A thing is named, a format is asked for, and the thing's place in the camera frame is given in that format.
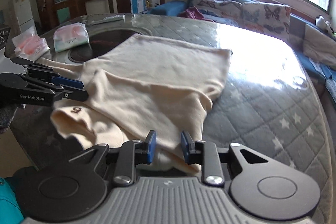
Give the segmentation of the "panda plush toy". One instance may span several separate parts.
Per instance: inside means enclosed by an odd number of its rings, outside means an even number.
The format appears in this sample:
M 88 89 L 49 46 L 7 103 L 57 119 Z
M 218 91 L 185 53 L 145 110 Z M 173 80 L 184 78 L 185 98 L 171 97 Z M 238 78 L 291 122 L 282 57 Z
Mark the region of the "panda plush toy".
M 333 30 L 330 22 L 325 20 L 322 15 L 316 17 L 315 25 L 317 26 L 317 28 L 319 28 L 321 31 L 323 31 L 326 34 L 329 34 L 329 35 L 334 34 L 334 30 Z

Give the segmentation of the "right butterfly print pillow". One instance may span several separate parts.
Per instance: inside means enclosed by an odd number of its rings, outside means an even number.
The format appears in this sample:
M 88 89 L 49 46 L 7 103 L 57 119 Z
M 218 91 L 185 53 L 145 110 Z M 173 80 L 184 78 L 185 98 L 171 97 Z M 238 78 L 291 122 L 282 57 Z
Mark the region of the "right butterfly print pillow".
M 242 20 L 245 29 L 289 41 L 291 7 L 265 2 L 244 2 Z

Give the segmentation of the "round black table stove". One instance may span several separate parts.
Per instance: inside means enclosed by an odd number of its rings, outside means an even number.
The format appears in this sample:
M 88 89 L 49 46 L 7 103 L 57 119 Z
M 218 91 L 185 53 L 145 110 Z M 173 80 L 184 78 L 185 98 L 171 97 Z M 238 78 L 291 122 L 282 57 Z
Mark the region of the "round black table stove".
M 74 63 L 83 63 L 102 56 L 134 34 L 152 35 L 150 31 L 144 28 L 114 28 L 98 32 L 89 36 L 89 44 L 72 48 L 68 52 L 68 59 Z

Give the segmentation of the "left butterfly print pillow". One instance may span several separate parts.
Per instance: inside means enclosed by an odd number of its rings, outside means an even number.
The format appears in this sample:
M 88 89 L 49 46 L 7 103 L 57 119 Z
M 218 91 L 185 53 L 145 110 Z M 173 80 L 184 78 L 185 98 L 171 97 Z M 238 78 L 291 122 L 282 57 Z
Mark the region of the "left butterfly print pillow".
M 215 23 L 235 27 L 241 27 L 243 24 L 243 9 L 240 2 L 232 0 L 191 0 L 190 6 L 196 7 L 205 19 L 212 20 Z

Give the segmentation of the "blue corner sofa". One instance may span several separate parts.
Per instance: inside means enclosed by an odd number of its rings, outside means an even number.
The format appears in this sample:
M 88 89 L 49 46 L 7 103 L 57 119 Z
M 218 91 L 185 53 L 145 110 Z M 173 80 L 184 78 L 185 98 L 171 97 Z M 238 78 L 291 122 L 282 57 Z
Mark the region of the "blue corner sofa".
M 203 18 L 245 28 L 280 39 L 299 58 L 319 92 L 335 99 L 335 38 L 294 15 L 288 5 L 254 0 L 171 1 L 152 8 L 150 14 Z

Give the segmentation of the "grey quilted star table cover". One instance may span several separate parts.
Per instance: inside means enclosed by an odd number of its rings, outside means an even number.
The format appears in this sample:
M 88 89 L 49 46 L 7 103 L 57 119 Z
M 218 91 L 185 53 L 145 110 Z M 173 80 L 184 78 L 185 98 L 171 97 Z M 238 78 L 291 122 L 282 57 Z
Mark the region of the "grey quilted star table cover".
M 172 16 L 127 15 L 91 26 L 90 36 L 109 43 L 130 32 L 233 50 L 227 84 L 203 126 L 219 146 L 241 141 L 311 176 L 321 199 L 309 223 L 335 223 L 335 152 L 319 96 L 292 49 L 241 28 Z M 163 185 L 162 173 L 149 173 L 129 193 L 119 190 L 98 223 L 259 223 L 229 197 L 183 179 L 185 189 Z

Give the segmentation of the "grey plain cushion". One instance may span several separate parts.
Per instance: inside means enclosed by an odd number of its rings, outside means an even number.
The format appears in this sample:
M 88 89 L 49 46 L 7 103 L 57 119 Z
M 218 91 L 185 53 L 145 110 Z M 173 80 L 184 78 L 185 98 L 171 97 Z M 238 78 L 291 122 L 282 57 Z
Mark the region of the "grey plain cushion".
M 316 28 L 306 25 L 302 48 L 304 55 L 335 70 L 336 46 L 332 38 L 329 38 Z

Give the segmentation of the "white refrigerator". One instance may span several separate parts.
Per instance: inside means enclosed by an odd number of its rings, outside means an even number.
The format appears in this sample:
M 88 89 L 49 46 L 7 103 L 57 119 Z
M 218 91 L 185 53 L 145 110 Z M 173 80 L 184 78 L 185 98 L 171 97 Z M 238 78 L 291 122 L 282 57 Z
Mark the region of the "white refrigerator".
M 35 26 L 30 0 L 12 0 L 18 34 Z

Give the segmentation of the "magenta cloth on sofa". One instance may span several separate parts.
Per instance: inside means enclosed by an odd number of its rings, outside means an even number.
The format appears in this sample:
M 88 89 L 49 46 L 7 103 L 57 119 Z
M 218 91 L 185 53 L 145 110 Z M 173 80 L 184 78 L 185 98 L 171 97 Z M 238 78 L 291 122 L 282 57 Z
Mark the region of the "magenta cloth on sofa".
M 207 22 L 214 22 L 213 19 L 211 19 L 209 17 L 206 17 L 195 6 L 185 9 L 185 11 L 178 14 L 178 17 L 187 18 L 187 19 L 194 19 L 194 20 L 203 20 L 203 21 L 207 21 Z

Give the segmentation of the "cream beige garment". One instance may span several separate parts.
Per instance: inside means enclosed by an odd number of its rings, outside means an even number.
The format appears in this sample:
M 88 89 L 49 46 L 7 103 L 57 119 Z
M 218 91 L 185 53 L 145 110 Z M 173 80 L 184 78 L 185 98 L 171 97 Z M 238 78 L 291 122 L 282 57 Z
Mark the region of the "cream beige garment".
M 157 133 L 152 170 L 197 174 L 183 160 L 181 132 L 202 138 L 205 118 L 225 87 L 232 52 L 154 36 L 133 35 L 108 53 L 80 65 L 42 58 L 62 76 L 79 80 L 84 102 L 54 103 L 51 121 L 59 135 L 83 148 L 143 140 Z

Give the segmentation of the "butterfly print pillow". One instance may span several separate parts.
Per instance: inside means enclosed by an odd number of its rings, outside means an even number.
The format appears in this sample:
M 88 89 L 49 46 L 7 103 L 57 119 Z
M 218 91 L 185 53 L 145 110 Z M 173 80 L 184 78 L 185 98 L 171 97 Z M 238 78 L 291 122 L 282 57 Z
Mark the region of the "butterfly print pillow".
M 190 6 L 196 7 L 205 19 L 212 20 L 215 23 L 235 27 L 241 27 L 243 24 L 243 9 L 240 2 L 232 0 L 191 0 Z
M 244 2 L 242 20 L 245 29 L 289 41 L 291 7 L 265 2 Z

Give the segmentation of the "silver remote control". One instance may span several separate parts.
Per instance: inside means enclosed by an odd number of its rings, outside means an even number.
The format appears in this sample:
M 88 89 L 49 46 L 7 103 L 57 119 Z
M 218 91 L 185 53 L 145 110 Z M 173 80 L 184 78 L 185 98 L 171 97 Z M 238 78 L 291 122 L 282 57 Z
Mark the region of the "silver remote control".
M 88 18 L 86 25 L 87 26 L 94 26 L 98 24 L 105 24 L 105 23 L 110 23 L 110 22 L 117 22 L 125 20 L 125 15 L 124 14 L 116 14 L 116 15 L 110 15 L 110 16 L 104 16 L 99 19 L 94 19 L 92 17 Z

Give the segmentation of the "pink white tissue pack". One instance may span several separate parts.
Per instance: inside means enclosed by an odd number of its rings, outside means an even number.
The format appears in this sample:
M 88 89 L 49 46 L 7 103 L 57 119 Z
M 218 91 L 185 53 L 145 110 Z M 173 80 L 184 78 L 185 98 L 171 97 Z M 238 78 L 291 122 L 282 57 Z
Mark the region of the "pink white tissue pack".
M 88 31 L 83 23 L 66 25 L 54 32 L 54 49 L 56 53 L 88 43 Z

